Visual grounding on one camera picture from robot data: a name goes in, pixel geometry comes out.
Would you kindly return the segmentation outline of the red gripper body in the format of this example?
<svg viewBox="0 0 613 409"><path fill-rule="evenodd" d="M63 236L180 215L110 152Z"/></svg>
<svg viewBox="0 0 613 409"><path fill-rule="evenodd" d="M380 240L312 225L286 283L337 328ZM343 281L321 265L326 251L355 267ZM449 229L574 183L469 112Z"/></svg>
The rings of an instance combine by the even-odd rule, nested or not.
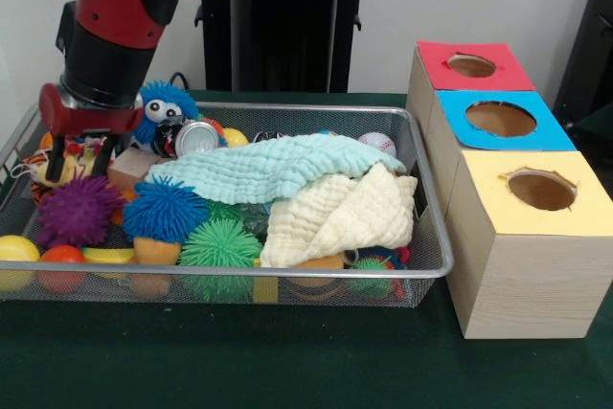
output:
<svg viewBox="0 0 613 409"><path fill-rule="evenodd" d="M43 123L54 136L121 135L133 131L144 115L140 96L129 108L101 107L86 104L62 85L53 83L41 87L38 108Z"/></svg>

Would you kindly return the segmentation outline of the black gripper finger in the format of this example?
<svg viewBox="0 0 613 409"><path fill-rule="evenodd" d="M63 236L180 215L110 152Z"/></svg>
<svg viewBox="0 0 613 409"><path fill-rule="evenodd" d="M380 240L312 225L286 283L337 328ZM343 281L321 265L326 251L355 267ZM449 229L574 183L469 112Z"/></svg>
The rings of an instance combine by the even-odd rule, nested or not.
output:
<svg viewBox="0 0 613 409"><path fill-rule="evenodd" d="M112 153L116 146L116 135L109 134L103 141L102 148L97 154L91 170L92 177L105 177L106 171L111 160Z"/></svg>
<svg viewBox="0 0 613 409"><path fill-rule="evenodd" d="M64 166L65 136L57 135L53 139L53 146L49 155L49 163L45 178L49 182L58 182L62 176Z"/></svg>

